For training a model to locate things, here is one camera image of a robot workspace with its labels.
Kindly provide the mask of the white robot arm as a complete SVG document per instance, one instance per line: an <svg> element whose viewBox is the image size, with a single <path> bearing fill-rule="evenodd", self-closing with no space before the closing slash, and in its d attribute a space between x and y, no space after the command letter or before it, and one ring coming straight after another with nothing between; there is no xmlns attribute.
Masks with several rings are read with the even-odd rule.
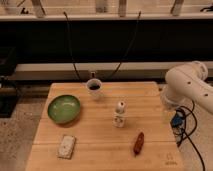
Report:
<svg viewBox="0 0 213 171"><path fill-rule="evenodd" d="M188 98L213 115L213 87L205 82L207 77L208 68L200 61L169 69L161 92L162 104L166 109L175 109Z"/></svg>

